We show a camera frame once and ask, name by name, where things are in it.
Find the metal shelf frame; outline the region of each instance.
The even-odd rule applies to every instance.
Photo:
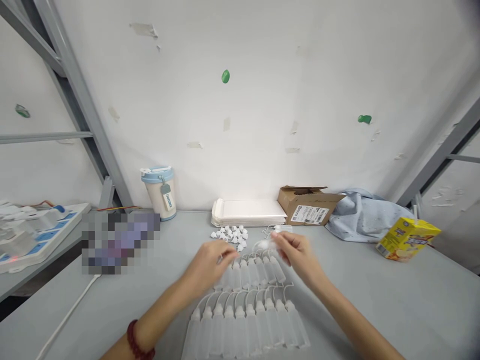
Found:
[[[53,0],[0,0],[0,16],[36,51],[76,131],[0,135],[0,144],[80,139],[102,183],[100,207],[133,206]]]
[[[480,134],[480,98],[473,104],[453,131],[425,164],[415,179],[402,194],[397,204],[420,208],[424,194],[454,161],[480,164],[480,157],[460,155],[475,136]]]

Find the stack of paper bags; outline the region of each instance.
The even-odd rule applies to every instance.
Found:
[[[287,214],[276,200],[217,199],[211,209],[211,223],[216,227],[266,227],[285,224]]]

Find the green sticker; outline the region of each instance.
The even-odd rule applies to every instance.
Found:
[[[226,84],[230,80],[230,72],[228,70],[225,70],[223,74],[221,75],[221,81]]]
[[[24,108],[22,105],[17,104],[15,106],[15,111],[16,111],[17,114],[19,114],[20,116],[22,116],[24,118],[29,118],[30,117],[29,111],[26,108]]]
[[[358,117],[358,122],[359,123],[366,123],[370,125],[370,122],[372,121],[372,117],[370,115],[360,115]]]

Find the blue cloth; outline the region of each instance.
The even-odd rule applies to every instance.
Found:
[[[336,237],[356,243],[378,243],[400,217],[412,219],[412,213],[396,203],[372,195],[361,188],[341,194],[325,227]]]

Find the power strip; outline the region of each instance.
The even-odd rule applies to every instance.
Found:
[[[82,219],[82,214],[88,213],[92,207],[89,203],[82,203],[64,206],[64,208],[68,212],[65,217],[58,220],[55,227],[40,232],[35,239],[38,244],[28,254],[19,257],[0,255],[0,274],[18,273],[26,267],[43,262],[77,226]]]

